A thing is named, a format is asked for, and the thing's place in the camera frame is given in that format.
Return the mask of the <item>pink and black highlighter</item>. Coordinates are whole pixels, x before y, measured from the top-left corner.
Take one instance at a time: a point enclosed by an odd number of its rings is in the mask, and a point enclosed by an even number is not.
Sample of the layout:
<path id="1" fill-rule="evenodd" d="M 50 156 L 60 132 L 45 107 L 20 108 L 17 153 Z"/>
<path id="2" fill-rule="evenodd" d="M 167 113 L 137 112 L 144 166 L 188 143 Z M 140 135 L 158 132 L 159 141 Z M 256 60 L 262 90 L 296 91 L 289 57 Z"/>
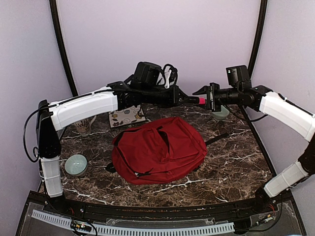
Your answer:
<path id="1" fill-rule="evenodd" d="M 193 103 L 193 104 L 198 104 L 198 105 L 205 105 L 206 104 L 206 99 L 203 98 L 203 97 L 190 96 L 188 98 L 188 103 Z"/>

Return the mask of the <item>red student backpack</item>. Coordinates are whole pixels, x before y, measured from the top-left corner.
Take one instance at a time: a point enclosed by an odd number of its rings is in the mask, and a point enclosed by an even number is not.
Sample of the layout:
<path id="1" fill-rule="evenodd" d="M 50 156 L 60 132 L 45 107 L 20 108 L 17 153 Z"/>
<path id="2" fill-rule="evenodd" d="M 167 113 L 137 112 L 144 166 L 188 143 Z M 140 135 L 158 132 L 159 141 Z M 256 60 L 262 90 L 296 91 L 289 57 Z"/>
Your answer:
<path id="1" fill-rule="evenodd" d="M 204 162 L 207 146 L 228 133 L 204 141 L 180 117 L 154 120 L 129 128 L 113 140 L 111 163 L 106 170 L 131 184 L 165 184 L 184 178 Z"/>

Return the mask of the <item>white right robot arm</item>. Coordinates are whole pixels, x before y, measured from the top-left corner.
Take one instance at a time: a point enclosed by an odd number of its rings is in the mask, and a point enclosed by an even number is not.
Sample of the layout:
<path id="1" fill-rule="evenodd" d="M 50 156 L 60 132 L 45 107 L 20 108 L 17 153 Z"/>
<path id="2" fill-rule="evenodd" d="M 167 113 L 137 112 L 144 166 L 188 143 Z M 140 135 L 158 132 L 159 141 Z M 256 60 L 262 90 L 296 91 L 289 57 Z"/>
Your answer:
<path id="1" fill-rule="evenodd" d="M 315 115 L 272 89 L 253 86 L 245 65 L 226 68 L 229 88 L 221 88 L 217 83 L 210 83 L 193 93 L 204 95 L 200 106 L 211 112 L 219 112 L 222 106 L 245 106 L 271 117 L 281 126 L 287 127 L 307 142 L 304 152 L 295 162 L 271 178 L 259 190 L 257 198 L 251 203 L 255 213 L 262 213 L 270 205 L 270 198 L 284 190 L 295 187 L 315 173 Z"/>

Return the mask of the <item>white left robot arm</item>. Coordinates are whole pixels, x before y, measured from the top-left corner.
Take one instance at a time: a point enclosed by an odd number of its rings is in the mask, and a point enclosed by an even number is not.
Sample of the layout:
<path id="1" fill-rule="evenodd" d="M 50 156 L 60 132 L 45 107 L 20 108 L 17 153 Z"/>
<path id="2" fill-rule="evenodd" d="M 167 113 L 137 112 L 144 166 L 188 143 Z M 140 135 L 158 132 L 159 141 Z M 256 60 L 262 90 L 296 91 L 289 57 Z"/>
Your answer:
<path id="1" fill-rule="evenodd" d="M 95 91 L 62 101 L 42 100 L 27 120 L 37 116 L 37 145 L 30 161 L 40 163 L 41 178 L 46 194 L 52 198 L 50 206 L 58 214 L 69 211 L 64 200 L 60 173 L 61 144 L 58 131 L 78 121 L 99 114 L 120 111 L 142 103 L 178 106 L 189 101 L 179 86 L 178 70 L 171 64 L 161 67 L 150 62 L 139 62 L 135 72 L 123 81 L 109 83 Z"/>

